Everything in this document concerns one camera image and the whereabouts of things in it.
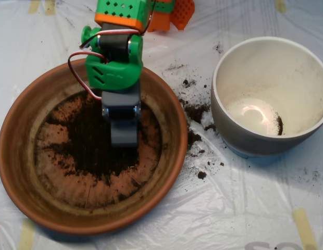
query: clay plant saucer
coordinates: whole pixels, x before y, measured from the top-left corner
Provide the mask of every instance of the clay plant saucer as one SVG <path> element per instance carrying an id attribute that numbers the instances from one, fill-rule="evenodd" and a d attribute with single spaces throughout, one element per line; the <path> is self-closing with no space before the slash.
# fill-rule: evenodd
<path id="1" fill-rule="evenodd" d="M 87 81 L 84 60 L 73 65 Z M 38 224 L 89 235 L 127 226 L 170 190 L 187 150 L 187 125 L 171 88 L 144 68 L 137 151 L 110 146 L 101 104 L 63 64 L 30 84 L 0 133 L 0 176 Z"/>

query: green 3d-printed part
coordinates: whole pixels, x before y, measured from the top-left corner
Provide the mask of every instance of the green 3d-printed part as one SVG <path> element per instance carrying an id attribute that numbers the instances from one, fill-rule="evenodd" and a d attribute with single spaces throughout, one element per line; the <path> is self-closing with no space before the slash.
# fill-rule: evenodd
<path id="1" fill-rule="evenodd" d="M 158 2 L 156 1 L 156 6 L 154 11 L 163 12 L 163 13 L 171 13 L 174 9 L 174 5 L 176 4 L 176 0 L 172 0 L 170 3 Z"/>
<path id="2" fill-rule="evenodd" d="M 101 30 L 101 28 L 93 28 L 91 29 L 90 26 L 85 26 L 82 31 L 82 43 L 85 42 L 90 37 L 94 36 L 96 33 L 98 33 Z M 92 50 L 94 52 L 100 53 L 100 49 L 97 46 L 97 37 L 92 39 L 90 42 L 90 46 L 92 47 Z"/>
<path id="3" fill-rule="evenodd" d="M 96 14 L 133 18 L 146 26 L 151 0 L 99 0 Z"/>
<path id="4" fill-rule="evenodd" d="M 96 51 L 96 43 L 91 43 L 92 51 Z M 133 35 L 129 44 L 129 57 L 125 60 L 114 60 L 107 64 L 96 56 L 86 58 L 86 70 L 92 88 L 116 91 L 134 85 L 140 78 L 142 62 L 143 38 Z"/>

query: table surface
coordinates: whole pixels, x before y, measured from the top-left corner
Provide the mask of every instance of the table surface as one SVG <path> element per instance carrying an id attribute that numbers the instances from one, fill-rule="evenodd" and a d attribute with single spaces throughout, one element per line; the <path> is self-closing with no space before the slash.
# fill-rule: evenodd
<path id="1" fill-rule="evenodd" d="M 286 12 L 275 3 L 285 3 Z M 209 104 L 216 64 L 248 38 L 291 39 L 323 60 L 323 0 L 195 0 L 195 5 L 185 31 L 148 33 L 143 51 L 145 66 L 190 104 Z M 17 96 L 66 62 L 85 25 L 96 26 L 95 9 L 96 0 L 0 1 L 0 129 Z M 185 79 L 195 84 L 185 88 Z M 148 215 L 115 233 L 73 237 L 31 226 L 0 179 L 0 250 L 303 249 L 292 217 L 297 208 L 306 210 L 323 249 L 323 126 L 287 153 L 243 159 L 218 133 L 204 130 L 212 121 L 210 111 L 202 124 L 191 121 L 202 141 L 189 151 L 173 188 Z M 199 171 L 207 174 L 204 180 Z"/>

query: ceramic pot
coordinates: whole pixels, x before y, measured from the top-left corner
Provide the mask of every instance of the ceramic pot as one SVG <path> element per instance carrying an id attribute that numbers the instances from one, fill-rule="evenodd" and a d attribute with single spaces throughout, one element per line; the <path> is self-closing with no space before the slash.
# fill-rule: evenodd
<path id="1" fill-rule="evenodd" d="M 87 81 L 84 60 L 73 65 Z M 141 99 L 159 126 L 147 128 L 147 142 L 139 146 L 140 162 L 121 173 L 98 178 L 75 172 L 77 159 L 54 150 L 54 145 L 70 141 L 68 128 L 65 123 L 51 124 L 46 117 L 52 114 L 56 119 L 70 120 L 82 107 L 77 95 L 82 90 L 63 64 L 20 94 L 0 133 L 0 176 L 9 197 L 30 219 L 61 233 L 88 235 L 127 226 L 162 200 L 181 170 L 187 151 L 187 125 L 171 88 L 144 68 Z M 150 135 L 157 127 L 160 141 L 152 146 Z"/>
<path id="2" fill-rule="evenodd" d="M 215 125 L 235 153 L 281 153 L 323 124 L 323 63 L 286 39 L 244 41 L 219 61 L 211 105 Z"/>

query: red wire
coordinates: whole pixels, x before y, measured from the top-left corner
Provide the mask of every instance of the red wire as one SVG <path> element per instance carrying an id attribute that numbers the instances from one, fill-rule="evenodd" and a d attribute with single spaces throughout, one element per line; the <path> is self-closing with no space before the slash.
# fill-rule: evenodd
<path id="1" fill-rule="evenodd" d="M 92 41 L 93 38 L 95 38 L 97 35 L 114 35 L 114 34 L 140 34 L 140 32 L 138 30 L 132 30 L 132 29 L 123 29 L 123 30 L 103 30 L 103 31 L 99 31 L 98 33 L 96 33 L 95 35 L 93 35 L 92 37 L 90 37 L 89 39 L 87 39 L 84 43 L 82 43 L 79 48 L 80 49 L 84 49 L 85 47 L 87 47 L 90 42 Z M 77 51 L 75 53 L 72 53 L 69 58 L 68 58 L 68 66 L 72 72 L 72 74 L 74 75 L 74 77 L 77 79 L 77 81 L 83 86 L 84 89 L 87 90 L 87 92 L 89 94 L 91 94 L 95 99 L 97 100 L 101 100 L 100 96 L 97 96 L 93 93 L 93 91 L 89 88 L 89 86 L 79 77 L 79 75 L 76 73 L 76 71 L 73 69 L 72 65 L 71 65 L 71 57 L 73 56 L 77 56 L 77 55 L 92 55 L 92 56 L 97 56 L 101 59 L 104 60 L 105 63 L 107 63 L 106 58 L 99 53 L 96 52 L 91 52 L 91 51 Z"/>
<path id="2" fill-rule="evenodd" d="M 91 51 L 77 51 L 75 53 L 72 53 L 69 58 L 68 58 L 68 66 L 69 66 L 69 69 L 71 70 L 72 74 L 74 75 L 74 77 L 77 79 L 77 81 L 83 86 L 84 89 L 87 90 L 87 92 L 89 94 L 91 94 L 95 99 L 97 100 L 101 100 L 101 97 L 100 96 L 97 96 L 96 94 L 93 93 L 93 91 L 87 86 L 87 84 L 79 77 L 79 75 L 76 73 L 76 71 L 73 69 L 72 65 L 71 65 L 71 57 L 73 56 L 77 56 L 77 55 L 92 55 L 92 56 L 97 56 L 101 59 L 103 59 L 104 61 L 106 61 L 106 58 L 102 55 L 102 54 L 99 54 L 99 53 L 96 53 L 96 52 L 91 52 Z"/>

